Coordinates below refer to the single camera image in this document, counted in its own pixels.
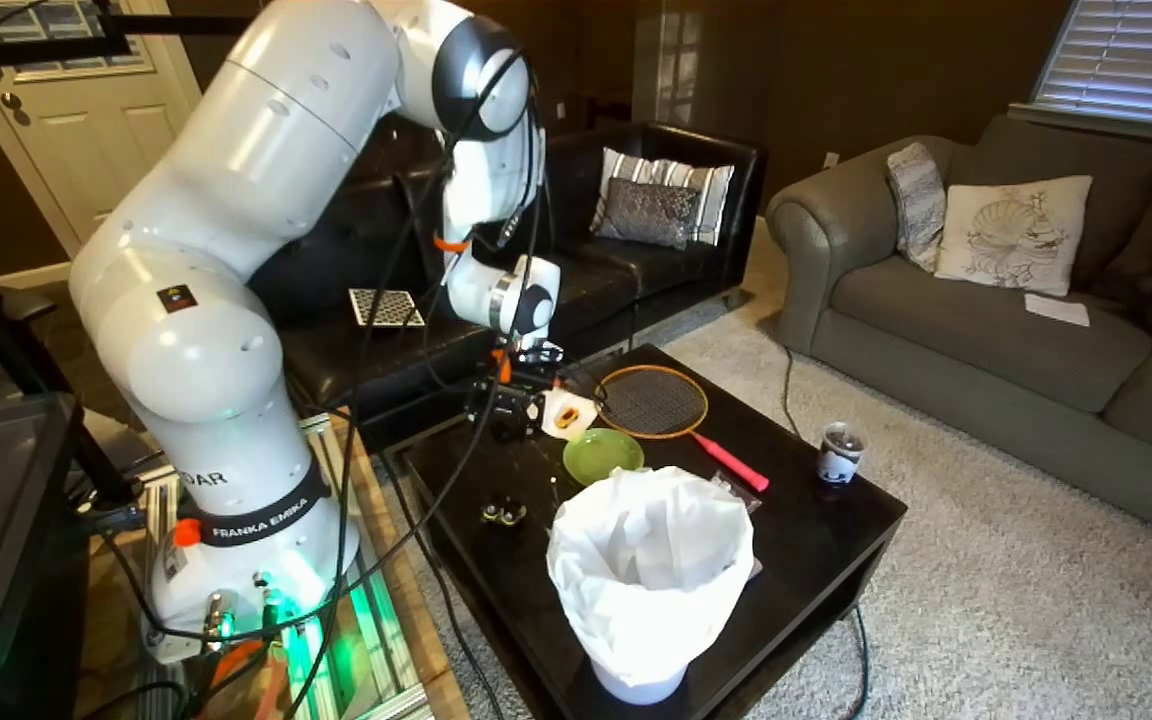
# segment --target white pillow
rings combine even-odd
[[[935,273],[945,228],[945,181],[935,157],[925,143],[904,143],[887,157],[887,182],[899,216],[895,249],[925,273]]]
[[[935,274],[1068,297],[1093,174],[949,182]]]
[[[604,196],[606,196],[610,174],[622,174],[635,182],[694,189],[698,206],[694,206],[694,225],[690,225],[690,245],[721,245],[724,203],[726,203],[726,182],[737,174],[737,163],[694,166],[694,163],[681,163],[681,158],[645,158],[645,157],[604,149],[600,203],[595,203],[586,228],[600,228],[600,220],[604,220]]]

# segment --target white trash bin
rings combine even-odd
[[[595,679],[658,703],[724,632],[753,576],[753,523],[724,482],[614,469],[557,511],[544,560]]]

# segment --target window blinds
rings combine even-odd
[[[1074,0],[1035,108],[1152,122],[1152,0]]]

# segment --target wall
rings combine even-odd
[[[261,0],[189,6],[253,13]],[[777,190],[817,170],[824,150],[850,157],[906,130],[973,138],[990,111],[1028,94],[1068,0],[465,0],[465,6],[495,17],[523,44],[553,130],[645,117],[630,108],[639,34],[658,13],[698,13],[690,122],[759,138]],[[222,39],[189,47],[201,79],[222,59]],[[58,256],[2,158],[0,234],[11,234],[0,273]]]

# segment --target gray sofa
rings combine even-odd
[[[1010,117],[977,143],[915,138],[949,182],[980,166],[1028,181],[1044,163],[1093,174],[1073,269],[1093,325],[904,260],[887,157],[906,138],[895,138],[766,199],[787,253],[779,341],[1152,523],[1152,143]]]

